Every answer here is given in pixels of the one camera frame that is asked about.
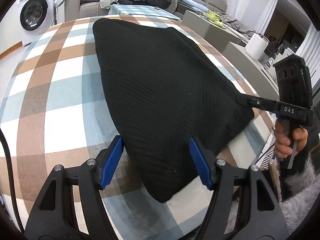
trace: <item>human hand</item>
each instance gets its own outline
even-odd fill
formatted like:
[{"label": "human hand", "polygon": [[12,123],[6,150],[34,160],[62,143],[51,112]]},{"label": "human hand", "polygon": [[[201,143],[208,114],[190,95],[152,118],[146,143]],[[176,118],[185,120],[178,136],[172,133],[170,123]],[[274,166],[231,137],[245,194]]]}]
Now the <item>human hand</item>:
[{"label": "human hand", "polygon": [[[290,139],[283,134],[284,127],[279,119],[276,120],[275,128],[274,135],[276,137],[276,142],[274,153],[279,158],[285,159],[292,154],[292,149],[289,147]],[[297,155],[307,144],[308,132],[306,129],[299,127],[293,131],[292,137],[293,139],[298,140],[295,154]]]}]

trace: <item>floor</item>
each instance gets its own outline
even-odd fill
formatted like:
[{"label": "floor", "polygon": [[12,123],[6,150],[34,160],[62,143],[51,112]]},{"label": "floor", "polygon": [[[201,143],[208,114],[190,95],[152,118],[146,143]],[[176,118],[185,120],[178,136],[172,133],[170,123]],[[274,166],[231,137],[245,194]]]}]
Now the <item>floor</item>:
[{"label": "floor", "polygon": [[0,59],[0,107],[14,70],[28,46],[20,47]]}]

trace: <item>plaid tablecloth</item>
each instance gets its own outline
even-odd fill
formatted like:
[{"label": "plaid tablecloth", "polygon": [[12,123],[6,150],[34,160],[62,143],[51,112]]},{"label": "plaid tablecloth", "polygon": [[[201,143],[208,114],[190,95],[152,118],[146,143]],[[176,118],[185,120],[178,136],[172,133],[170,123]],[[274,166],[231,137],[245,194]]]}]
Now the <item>plaid tablecloth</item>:
[{"label": "plaid tablecloth", "polygon": [[[242,93],[255,91],[215,48],[182,23],[163,17],[106,16],[152,27],[173,27],[193,40]],[[50,27],[29,45],[11,78],[0,109],[1,129],[11,151],[19,213],[26,224],[32,205],[52,168],[81,165],[108,147],[118,134],[104,98],[92,25],[100,17]],[[254,163],[268,140],[272,121],[255,118],[220,153],[238,167]],[[0,149],[0,191],[15,221],[4,152]],[[212,192],[192,181],[167,203],[143,187],[124,152],[111,185],[101,192],[119,239],[179,239],[201,224]],[[79,190],[74,187],[79,227],[86,231]]]},{"label": "plaid tablecloth", "polygon": [[160,16],[171,20],[181,22],[181,19],[172,13],[169,13],[160,8],[155,9],[154,6],[149,5],[121,5],[113,4],[108,12],[108,15],[146,15],[146,16]]}]

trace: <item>black cable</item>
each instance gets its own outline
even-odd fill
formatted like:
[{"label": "black cable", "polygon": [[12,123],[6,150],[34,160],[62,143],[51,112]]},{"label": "black cable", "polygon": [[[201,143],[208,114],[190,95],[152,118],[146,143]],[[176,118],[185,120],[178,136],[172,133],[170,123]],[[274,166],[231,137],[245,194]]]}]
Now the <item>black cable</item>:
[{"label": "black cable", "polygon": [[[275,143],[273,143],[273,144],[269,147],[268,150],[270,150],[274,145],[275,145]],[[268,152],[268,150],[266,150],[266,151],[264,152],[264,154],[257,160],[256,164],[257,164],[258,161],[261,160],[261,158]]]},{"label": "black cable", "polygon": [[21,222],[21,218],[18,211],[18,205],[17,205],[17,199],[16,199],[16,191],[14,188],[14,179],[13,179],[13,170],[12,170],[12,162],[11,162],[11,156],[10,151],[8,147],[7,140],[4,137],[4,134],[2,133],[0,129],[0,141],[4,150],[5,160],[7,162],[7,169],[8,169],[8,177],[9,177],[9,188],[10,188],[10,195],[11,195],[11,201],[12,201],[12,207],[13,212],[16,217],[20,232],[24,234],[24,228]]}]

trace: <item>green object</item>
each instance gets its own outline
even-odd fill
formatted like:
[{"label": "green object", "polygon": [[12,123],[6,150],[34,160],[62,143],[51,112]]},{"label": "green object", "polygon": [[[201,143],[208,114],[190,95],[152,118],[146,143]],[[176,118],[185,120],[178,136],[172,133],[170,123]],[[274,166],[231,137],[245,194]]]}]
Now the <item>green object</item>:
[{"label": "green object", "polygon": [[220,15],[219,14],[216,14],[215,12],[208,10],[207,19],[212,21],[215,25],[219,26],[220,28],[224,28],[223,24],[220,22]]}]

